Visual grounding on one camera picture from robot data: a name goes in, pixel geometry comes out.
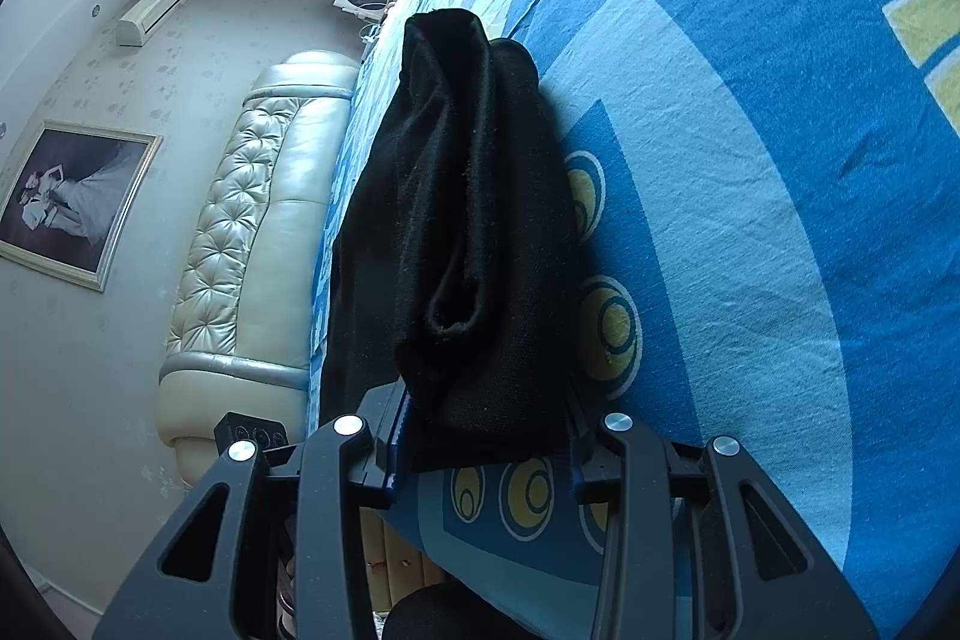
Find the black pants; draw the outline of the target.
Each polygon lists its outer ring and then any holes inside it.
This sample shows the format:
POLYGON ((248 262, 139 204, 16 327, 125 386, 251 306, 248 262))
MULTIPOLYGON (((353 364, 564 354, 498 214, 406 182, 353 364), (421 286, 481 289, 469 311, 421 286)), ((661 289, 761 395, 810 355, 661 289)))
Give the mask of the black pants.
POLYGON ((529 53, 470 11, 412 16, 335 239, 320 419, 403 381, 415 470, 562 450, 578 284, 562 145, 529 53))

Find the cream leather headboard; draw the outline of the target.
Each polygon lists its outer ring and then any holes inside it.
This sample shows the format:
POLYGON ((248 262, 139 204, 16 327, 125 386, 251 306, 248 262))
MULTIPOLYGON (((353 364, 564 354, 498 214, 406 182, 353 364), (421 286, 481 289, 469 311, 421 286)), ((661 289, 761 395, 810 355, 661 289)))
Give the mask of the cream leather headboard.
POLYGON ((241 103, 200 208, 167 331, 156 431, 194 486, 229 413, 306 427, 314 265, 358 76, 295 53, 241 103))

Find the cream bedside drawer cabinet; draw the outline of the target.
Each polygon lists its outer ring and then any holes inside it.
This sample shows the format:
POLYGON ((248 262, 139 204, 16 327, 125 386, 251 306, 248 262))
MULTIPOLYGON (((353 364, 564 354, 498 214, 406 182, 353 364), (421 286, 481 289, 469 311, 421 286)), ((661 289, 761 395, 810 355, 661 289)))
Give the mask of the cream bedside drawer cabinet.
POLYGON ((374 510, 361 510, 359 523, 374 612, 387 614, 410 593, 446 580, 446 574, 438 565, 387 525, 374 510))

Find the framed wedding photograph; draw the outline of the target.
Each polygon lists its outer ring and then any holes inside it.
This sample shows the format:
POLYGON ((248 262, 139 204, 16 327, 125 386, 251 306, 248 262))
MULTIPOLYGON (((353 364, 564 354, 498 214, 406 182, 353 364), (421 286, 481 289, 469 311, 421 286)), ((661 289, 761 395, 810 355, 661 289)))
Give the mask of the framed wedding photograph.
POLYGON ((43 120, 2 170, 2 257, 106 289, 122 229, 163 138, 43 120))

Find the blue patterned bed sheet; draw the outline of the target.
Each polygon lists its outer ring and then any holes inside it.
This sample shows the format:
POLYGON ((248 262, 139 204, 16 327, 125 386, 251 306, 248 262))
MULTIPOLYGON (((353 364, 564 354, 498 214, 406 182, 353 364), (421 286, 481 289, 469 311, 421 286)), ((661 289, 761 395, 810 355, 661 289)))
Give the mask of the blue patterned bed sheet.
POLYGON ((958 0, 398 0, 322 236, 397 88, 405 19, 529 51, 587 269, 569 364, 690 445, 734 437, 878 633, 958 548, 958 0))

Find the white wall air conditioner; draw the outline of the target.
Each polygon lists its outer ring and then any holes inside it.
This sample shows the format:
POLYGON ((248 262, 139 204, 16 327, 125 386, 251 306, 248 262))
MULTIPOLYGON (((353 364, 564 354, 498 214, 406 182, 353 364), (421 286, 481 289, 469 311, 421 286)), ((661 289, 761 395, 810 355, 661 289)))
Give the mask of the white wall air conditioner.
POLYGON ((116 25, 119 47, 143 47, 174 10, 187 0, 139 0, 116 25))

